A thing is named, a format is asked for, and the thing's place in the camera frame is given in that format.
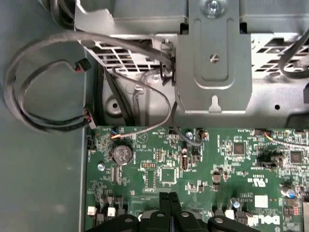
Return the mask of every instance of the metal tab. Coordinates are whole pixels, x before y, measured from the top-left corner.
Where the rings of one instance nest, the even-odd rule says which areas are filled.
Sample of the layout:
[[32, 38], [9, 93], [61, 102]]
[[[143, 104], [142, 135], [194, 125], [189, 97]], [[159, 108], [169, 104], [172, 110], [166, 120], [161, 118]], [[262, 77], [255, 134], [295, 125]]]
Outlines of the metal tab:
[[251, 38], [239, 32], [238, 0], [189, 1], [189, 34], [178, 36], [176, 70], [176, 96], [186, 113], [245, 111]]

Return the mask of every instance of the electrolytic capacitor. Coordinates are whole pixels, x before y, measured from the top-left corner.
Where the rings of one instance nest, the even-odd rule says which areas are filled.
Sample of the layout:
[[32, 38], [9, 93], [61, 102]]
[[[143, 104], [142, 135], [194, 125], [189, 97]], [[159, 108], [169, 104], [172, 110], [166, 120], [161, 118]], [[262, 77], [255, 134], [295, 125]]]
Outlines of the electrolytic capacitor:
[[285, 197], [288, 197], [288, 198], [295, 198], [295, 192], [293, 189], [289, 188], [289, 187], [286, 187], [286, 186], [283, 186], [281, 188], [281, 194]]
[[232, 197], [230, 202], [235, 209], [238, 209], [240, 207], [240, 203], [235, 197]]

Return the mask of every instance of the cable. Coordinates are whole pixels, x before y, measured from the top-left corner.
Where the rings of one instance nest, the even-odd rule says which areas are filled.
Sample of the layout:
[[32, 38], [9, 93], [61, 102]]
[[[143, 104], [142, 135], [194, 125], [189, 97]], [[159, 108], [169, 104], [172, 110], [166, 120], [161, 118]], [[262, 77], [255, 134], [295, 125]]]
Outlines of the cable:
[[118, 86], [116, 80], [112, 77], [112, 75], [104, 68], [105, 77], [108, 85], [111, 88], [112, 94], [116, 99], [118, 106], [121, 110], [122, 116], [125, 120], [126, 126], [134, 126], [134, 116], [130, 108], [130, 104]]
[[[152, 69], [150, 71], [144, 72], [140, 81], [145, 83], [149, 76], [158, 75], [160, 74], [160, 69]], [[140, 125], [140, 105], [139, 105], [139, 95], [140, 90], [135, 89], [133, 93], [133, 115], [135, 118], [136, 125]]]
[[113, 38], [106, 35], [100, 34], [92, 34], [92, 33], [85, 33], [85, 32], [73, 32], [67, 31], [56, 35], [48, 36], [47, 38], [41, 40], [35, 40], [28, 43], [26, 46], [21, 48], [12, 58], [8, 69], [5, 73], [5, 77], [3, 79], [3, 96], [5, 103], [10, 110], [10, 112], [22, 123], [27, 125], [28, 127], [32, 128], [35, 131], [39, 132], [53, 132], [49, 130], [47, 127], [43, 127], [42, 125], [38, 125], [34, 123], [29, 117], [27, 117], [20, 109], [18, 103], [16, 102], [14, 96], [14, 83], [16, 81], [16, 71], [18, 68], [19, 63], [21, 62], [22, 58], [26, 55], [29, 55], [41, 48], [45, 48], [49, 45], [56, 44], [56, 43], [64, 43], [64, 42], [77, 42], [82, 40], [93, 40], [93, 41], [100, 41], [105, 42], [111, 46], [120, 46], [124, 49], [131, 50], [132, 52], [141, 53], [145, 56], [150, 58], [156, 59], [165, 65], [168, 68], [171, 68], [172, 62], [168, 55], [158, 50], [149, 47], [143, 47], [138, 43], [133, 41], [126, 41], [122, 39]]
[[142, 83], [141, 81], [136, 81], [136, 80], [130, 79], [128, 77], [122, 76], [121, 74], [116, 72], [115, 68], [113, 69], [113, 75], [118, 77], [118, 78], [122, 78], [122, 79], [125, 79], [127, 81], [130, 81], [130, 82], [132, 82], [132, 83], [134, 83], [136, 85], [140, 85], [140, 86], [142, 86], [144, 88], [148, 88], [148, 89], [150, 89], [150, 90], [160, 94], [160, 96], [162, 96], [164, 98], [164, 100], [166, 101], [166, 103], [168, 105], [168, 114], [167, 114], [167, 116], [165, 117], [165, 119], [162, 122], [156, 123], [153, 126], [147, 127], [146, 129], [142, 129], [142, 130], [139, 130], [139, 131], [136, 131], [136, 132], [130, 132], [130, 133], [125, 133], [125, 134], [115, 135], [115, 136], [112, 137], [112, 139], [115, 139], [115, 138], [126, 138], [126, 137], [131, 137], [131, 136], [143, 133], [143, 132], [148, 132], [148, 131], [151, 131], [151, 130], [153, 130], [155, 128], [158, 128], [158, 127], [164, 125], [169, 120], [169, 117], [170, 117], [170, 114], [171, 114], [171, 106], [170, 106], [168, 98], [163, 93], [161, 93], [160, 91], [156, 90], [155, 88], [153, 88], [153, 87], [151, 87], [149, 85], [146, 85], [146, 84]]
[[58, 65], [61, 65], [61, 64], [65, 64], [66, 66], [69, 67], [69, 69], [75, 73], [78, 73], [78, 71], [75, 70], [75, 68], [69, 63], [67, 62], [66, 60], [57, 60], [57, 61], [53, 61], [53, 62], [50, 62], [48, 64], [45, 64], [44, 66], [38, 68], [37, 70], [35, 70], [25, 81], [24, 83], [22, 84], [19, 92], [18, 92], [18, 95], [17, 95], [17, 100], [18, 100], [18, 104], [20, 106], [20, 109], [21, 111], [27, 115], [28, 117], [32, 117], [32, 118], [35, 118], [37, 119], [38, 121], [41, 121], [45, 124], [50, 124], [52, 126], [64, 126], [64, 125], [67, 125], [67, 124], [70, 124], [72, 122], [75, 122], [81, 118], [84, 118], [85, 116], [84, 115], [81, 115], [81, 116], [77, 116], [77, 117], [73, 117], [73, 118], [70, 118], [68, 120], [62, 120], [62, 121], [59, 121], [59, 120], [51, 120], [51, 119], [47, 119], [47, 118], [44, 118], [44, 117], [41, 117], [41, 116], [38, 116], [38, 115], [35, 115], [33, 113], [30, 113], [28, 112], [26, 109], [25, 109], [25, 96], [29, 90], [29, 88], [31, 87], [31, 85], [33, 84], [33, 82], [39, 78], [40, 76], [42, 76], [43, 74], [45, 74], [46, 72], [48, 72], [50, 69], [58, 66]]
[[278, 66], [282, 74], [291, 79], [306, 79], [309, 78], [309, 71], [301, 72], [288, 72], [284, 70], [287, 62], [290, 61], [293, 56], [298, 52], [298, 50], [309, 40], [309, 30], [292, 46], [290, 47], [279, 59]]
[[172, 120], [172, 126], [176, 133], [183, 139], [185, 140], [188, 144], [192, 146], [202, 146], [203, 145], [203, 139], [201, 139], [199, 142], [192, 141], [188, 139], [185, 135], [181, 133], [181, 131], [177, 128], [176, 123], [175, 123], [175, 114], [176, 114], [176, 109], [177, 109], [177, 102], [174, 103], [173, 108], [172, 108], [172, 113], [171, 113], [171, 120]]
[[51, 0], [50, 1], [50, 12], [53, 20], [62, 28], [67, 30], [74, 29], [74, 23], [69, 23], [65, 21], [61, 15], [61, 7], [59, 4], [59, 0]]
[[273, 143], [276, 144], [281, 144], [284, 146], [292, 146], [292, 147], [299, 147], [299, 148], [303, 148], [303, 149], [309, 149], [309, 145], [299, 145], [299, 144], [292, 144], [292, 143], [288, 143], [288, 142], [284, 142], [284, 141], [278, 141], [278, 140], [274, 140], [273, 138], [271, 138], [267, 133], [265, 133], [265, 136], [272, 141]]
[[93, 92], [94, 92], [94, 112], [95, 112], [99, 126], [103, 126], [105, 124], [104, 123], [103, 98], [102, 98], [103, 82], [104, 82], [103, 67], [98, 62], [96, 62]]
[[59, 5], [62, 7], [63, 11], [71, 18], [71, 19], [75, 19], [74, 14], [71, 12], [71, 10], [69, 9], [68, 5], [66, 4], [65, 0], [58, 0]]

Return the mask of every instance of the cable connector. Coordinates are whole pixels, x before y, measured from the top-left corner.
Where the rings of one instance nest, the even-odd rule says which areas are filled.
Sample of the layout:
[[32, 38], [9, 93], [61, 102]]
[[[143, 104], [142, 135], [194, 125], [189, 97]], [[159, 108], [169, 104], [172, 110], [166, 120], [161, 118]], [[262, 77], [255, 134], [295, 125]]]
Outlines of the cable connector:
[[86, 58], [81, 59], [80, 61], [76, 62], [75, 65], [76, 65], [75, 70], [78, 73], [86, 72], [89, 69], [91, 69], [91, 64]]
[[86, 104], [84, 107], [84, 115], [88, 116], [88, 122], [89, 122], [89, 127], [90, 129], [94, 130], [97, 128], [97, 120], [95, 118], [95, 114], [92, 110], [92, 107], [90, 104]]

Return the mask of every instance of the motherboard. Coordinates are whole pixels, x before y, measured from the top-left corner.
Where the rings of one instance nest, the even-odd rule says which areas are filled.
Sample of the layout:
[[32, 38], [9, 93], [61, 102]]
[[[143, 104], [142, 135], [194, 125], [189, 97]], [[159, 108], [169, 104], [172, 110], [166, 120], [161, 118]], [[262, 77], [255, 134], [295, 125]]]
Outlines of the motherboard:
[[158, 208], [176, 192], [183, 210], [207, 222], [222, 215], [263, 232], [303, 232], [308, 201], [308, 132], [171, 128], [125, 139], [135, 127], [98, 127], [88, 136], [85, 229], [122, 214]]

